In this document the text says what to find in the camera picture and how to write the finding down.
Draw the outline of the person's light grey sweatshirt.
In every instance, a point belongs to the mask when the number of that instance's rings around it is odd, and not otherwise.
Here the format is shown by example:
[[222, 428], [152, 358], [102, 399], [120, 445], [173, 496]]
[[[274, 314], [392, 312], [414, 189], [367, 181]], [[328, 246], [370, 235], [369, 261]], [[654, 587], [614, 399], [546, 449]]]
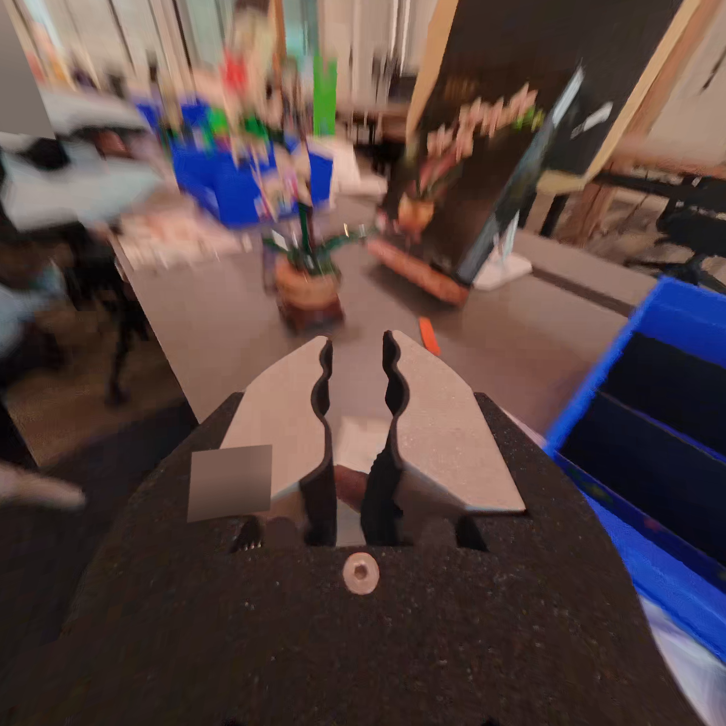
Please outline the person's light grey sweatshirt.
[[86, 495], [76, 485], [2, 462], [1, 506], [11, 504], [78, 510]]

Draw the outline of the white paper bag heap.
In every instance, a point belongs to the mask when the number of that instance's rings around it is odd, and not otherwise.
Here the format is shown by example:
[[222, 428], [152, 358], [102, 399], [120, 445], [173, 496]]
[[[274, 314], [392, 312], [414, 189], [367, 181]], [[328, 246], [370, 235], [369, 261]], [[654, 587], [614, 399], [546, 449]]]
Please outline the white paper bag heap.
[[332, 154], [331, 190], [336, 195], [370, 197], [380, 200], [387, 192], [386, 179], [361, 162], [352, 143], [333, 138], [328, 142]]

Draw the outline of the small white paper bag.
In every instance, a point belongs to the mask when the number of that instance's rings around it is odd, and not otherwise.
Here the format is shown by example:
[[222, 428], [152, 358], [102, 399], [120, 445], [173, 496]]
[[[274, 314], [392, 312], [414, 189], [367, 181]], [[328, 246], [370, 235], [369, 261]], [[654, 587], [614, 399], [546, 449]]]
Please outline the small white paper bag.
[[389, 426], [390, 421], [384, 419], [342, 417], [335, 435], [334, 464], [368, 475], [386, 446]]

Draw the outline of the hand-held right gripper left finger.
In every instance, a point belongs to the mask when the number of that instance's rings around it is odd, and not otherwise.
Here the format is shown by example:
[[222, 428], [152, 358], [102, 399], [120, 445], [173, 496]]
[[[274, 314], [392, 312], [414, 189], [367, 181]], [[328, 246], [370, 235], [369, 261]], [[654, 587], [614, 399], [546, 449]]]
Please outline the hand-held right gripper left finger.
[[269, 485], [243, 511], [285, 518], [308, 546], [336, 543], [330, 408], [332, 341], [319, 335], [265, 369], [245, 389], [220, 449], [271, 447]]

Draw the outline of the black office chair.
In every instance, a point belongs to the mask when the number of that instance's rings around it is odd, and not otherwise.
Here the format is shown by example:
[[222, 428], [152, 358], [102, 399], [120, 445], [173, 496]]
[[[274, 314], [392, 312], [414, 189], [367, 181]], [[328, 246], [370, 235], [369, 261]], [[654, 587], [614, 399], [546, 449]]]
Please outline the black office chair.
[[672, 277], [725, 295], [724, 283], [703, 268], [708, 259], [724, 259], [724, 179], [704, 174], [680, 176], [681, 181], [675, 184], [656, 178], [605, 171], [594, 180], [603, 186], [666, 199], [667, 204], [656, 220], [660, 237], [655, 245], [669, 243], [690, 251], [690, 256], [684, 261], [655, 261], [631, 256], [624, 260], [624, 267], [647, 269], [656, 277]]

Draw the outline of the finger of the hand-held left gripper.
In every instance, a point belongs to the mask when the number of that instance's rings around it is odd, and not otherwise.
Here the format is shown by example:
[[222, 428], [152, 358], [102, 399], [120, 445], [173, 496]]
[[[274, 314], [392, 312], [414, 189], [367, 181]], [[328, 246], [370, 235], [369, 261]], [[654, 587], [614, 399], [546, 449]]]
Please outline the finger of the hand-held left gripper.
[[81, 129], [151, 130], [150, 123], [136, 106], [114, 96], [72, 92], [41, 92], [40, 95], [57, 136], [69, 136]]
[[86, 144], [68, 152], [67, 166], [48, 171], [2, 150], [2, 210], [16, 230], [111, 222], [165, 186], [143, 160], [103, 158]]

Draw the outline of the black orchid set box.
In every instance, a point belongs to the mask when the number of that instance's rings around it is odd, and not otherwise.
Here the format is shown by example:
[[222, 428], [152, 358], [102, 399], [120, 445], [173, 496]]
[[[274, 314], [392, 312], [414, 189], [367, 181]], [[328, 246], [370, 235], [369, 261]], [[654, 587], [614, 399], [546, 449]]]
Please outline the black orchid set box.
[[441, 69], [391, 172], [369, 254], [438, 301], [464, 305], [513, 237], [584, 79], [581, 64]]

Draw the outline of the green toy set box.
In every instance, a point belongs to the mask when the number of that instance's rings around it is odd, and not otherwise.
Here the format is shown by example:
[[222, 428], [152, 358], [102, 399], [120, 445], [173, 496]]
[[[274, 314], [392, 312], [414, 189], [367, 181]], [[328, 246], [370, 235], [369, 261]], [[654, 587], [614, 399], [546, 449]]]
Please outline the green toy set box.
[[338, 62], [321, 55], [313, 57], [313, 134], [335, 135]]

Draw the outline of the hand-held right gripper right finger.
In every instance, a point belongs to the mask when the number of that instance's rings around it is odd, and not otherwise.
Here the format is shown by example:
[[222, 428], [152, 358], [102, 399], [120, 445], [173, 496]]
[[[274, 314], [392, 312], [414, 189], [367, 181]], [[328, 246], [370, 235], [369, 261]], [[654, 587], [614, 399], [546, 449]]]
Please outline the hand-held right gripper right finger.
[[399, 330], [383, 335], [391, 422], [368, 475], [368, 546], [485, 546], [477, 519], [526, 505], [476, 400], [447, 364]]

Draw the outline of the blue plastic bin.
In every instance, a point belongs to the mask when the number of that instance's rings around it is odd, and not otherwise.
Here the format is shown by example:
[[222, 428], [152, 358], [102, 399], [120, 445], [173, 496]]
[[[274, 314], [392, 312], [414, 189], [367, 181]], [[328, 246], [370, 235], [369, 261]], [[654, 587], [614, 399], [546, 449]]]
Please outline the blue plastic bin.
[[545, 437], [636, 590], [725, 660], [725, 298], [667, 277]]
[[[161, 106], [150, 99], [132, 102], [161, 136]], [[271, 219], [254, 177], [253, 165], [242, 159], [237, 165], [228, 148], [220, 148], [212, 132], [226, 127], [221, 108], [210, 107], [203, 101], [182, 103], [183, 129], [190, 130], [189, 139], [170, 140], [171, 165], [177, 185], [194, 198], [197, 204], [212, 214], [223, 226], [238, 229]], [[202, 146], [196, 141], [205, 137]], [[334, 162], [324, 153], [309, 153], [311, 168], [311, 198], [314, 207], [330, 199]]]

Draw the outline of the toy brick orchid plant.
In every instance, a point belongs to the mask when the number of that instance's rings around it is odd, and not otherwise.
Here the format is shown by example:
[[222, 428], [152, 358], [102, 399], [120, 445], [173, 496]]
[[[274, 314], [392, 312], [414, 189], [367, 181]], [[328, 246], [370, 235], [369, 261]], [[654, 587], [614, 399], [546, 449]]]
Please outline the toy brick orchid plant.
[[302, 332], [344, 319], [341, 272], [333, 251], [364, 240], [364, 226], [322, 237], [314, 212], [323, 203], [322, 155], [309, 145], [302, 74], [279, 47], [279, 19], [267, 2], [235, 2], [221, 67], [223, 108], [234, 168], [256, 187], [253, 206], [263, 248], [274, 259], [271, 285], [287, 326]]

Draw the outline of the grey desk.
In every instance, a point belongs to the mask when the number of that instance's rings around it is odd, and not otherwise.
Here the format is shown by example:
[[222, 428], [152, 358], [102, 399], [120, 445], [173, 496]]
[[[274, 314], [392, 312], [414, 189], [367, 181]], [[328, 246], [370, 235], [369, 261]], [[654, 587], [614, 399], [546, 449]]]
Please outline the grey desk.
[[420, 341], [430, 319], [441, 359], [474, 391], [544, 434], [656, 280], [520, 230], [514, 251], [533, 273], [461, 309], [440, 304], [380, 266], [359, 243], [335, 251], [341, 325], [295, 335], [264, 291], [259, 233], [236, 255], [193, 266], [123, 268], [199, 422], [232, 393], [316, 334], [333, 343], [328, 420], [390, 419], [384, 404], [383, 333]]

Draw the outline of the white box stand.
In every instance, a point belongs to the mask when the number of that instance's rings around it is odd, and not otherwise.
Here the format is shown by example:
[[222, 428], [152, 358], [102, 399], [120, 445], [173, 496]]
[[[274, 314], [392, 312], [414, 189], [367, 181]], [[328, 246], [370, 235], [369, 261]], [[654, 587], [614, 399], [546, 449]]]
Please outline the white box stand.
[[513, 252], [519, 216], [517, 212], [506, 229], [495, 235], [493, 249], [474, 280], [475, 290], [490, 292], [531, 274], [530, 260]]

